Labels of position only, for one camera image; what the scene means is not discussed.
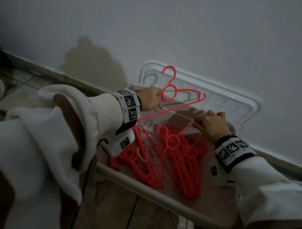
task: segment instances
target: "floor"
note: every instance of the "floor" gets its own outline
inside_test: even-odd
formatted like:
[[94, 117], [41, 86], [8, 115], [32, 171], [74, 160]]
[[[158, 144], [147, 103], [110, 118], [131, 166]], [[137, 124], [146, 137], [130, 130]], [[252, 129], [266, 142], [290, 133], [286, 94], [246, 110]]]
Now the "floor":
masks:
[[[0, 116], [14, 107], [36, 107], [38, 90], [61, 84], [55, 79], [21, 69], [0, 69], [0, 79], [6, 93], [0, 100]], [[87, 96], [93, 94], [82, 91]], [[96, 174], [97, 194], [95, 197], [102, 228], [115, 229], [181, 229], [193, 228], [192, 222], [154, 204], [153, 202]]]

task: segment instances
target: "left hand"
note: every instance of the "left hand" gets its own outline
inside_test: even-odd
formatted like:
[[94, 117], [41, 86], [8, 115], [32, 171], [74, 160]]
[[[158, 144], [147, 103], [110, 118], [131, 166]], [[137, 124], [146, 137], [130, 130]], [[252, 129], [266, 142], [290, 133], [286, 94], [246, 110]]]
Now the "left hand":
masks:
[[140, 92], [137, 92], [136, 95], [140, 98], [142, 102], [142, 111], [155, 110], [158, 112], [157, 107], [160, 109], [164, 108], [162, 104], [160, 93], [162, 90], [156, 87], [144, 88]]

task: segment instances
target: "hand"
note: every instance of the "hand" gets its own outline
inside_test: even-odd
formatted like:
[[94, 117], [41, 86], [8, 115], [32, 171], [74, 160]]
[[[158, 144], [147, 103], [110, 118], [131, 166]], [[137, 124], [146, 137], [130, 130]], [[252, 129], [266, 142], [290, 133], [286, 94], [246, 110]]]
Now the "hand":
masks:
[[206, 115], [197, 116], [192, 126], [198, 129], [213, 144], [216, 144], [224, 136], [232, 135], [227, 126], [224, 112], [215, 114], [213, 111], [208, 110]]
[[161, 92], [162, 90], [160, 88], [150, 87], [144, 88], [140, 92], [136, 93], [142, 102], [142, 111], [150, 111], [154, 109], [156, 112], [158, 112], [157, 107], [163, 109], [164, 105], [160, 99]]

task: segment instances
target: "right hand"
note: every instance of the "right hand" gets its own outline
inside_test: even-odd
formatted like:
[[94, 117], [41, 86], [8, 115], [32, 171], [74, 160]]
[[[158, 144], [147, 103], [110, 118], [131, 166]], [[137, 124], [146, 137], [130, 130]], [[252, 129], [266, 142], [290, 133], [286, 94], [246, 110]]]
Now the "right hand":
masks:
[[215, 114], [213, 111], [208, 110], [206, 115], [197, 116], [192, 126], [198, 129], [213, 144], [216, 144], [224, 136], [232, 135], [227, 126], [224, 112]]

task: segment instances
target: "white wall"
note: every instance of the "white wall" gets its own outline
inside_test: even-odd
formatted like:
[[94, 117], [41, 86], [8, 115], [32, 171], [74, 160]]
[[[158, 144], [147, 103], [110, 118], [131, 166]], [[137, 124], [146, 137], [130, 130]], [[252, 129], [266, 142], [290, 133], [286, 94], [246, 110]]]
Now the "white wall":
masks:
[[96, 86], [155, 61], [253, 97], [241, 137], [302, 166], [302, 1], [2, 0], [0, 28], [4, 51]]

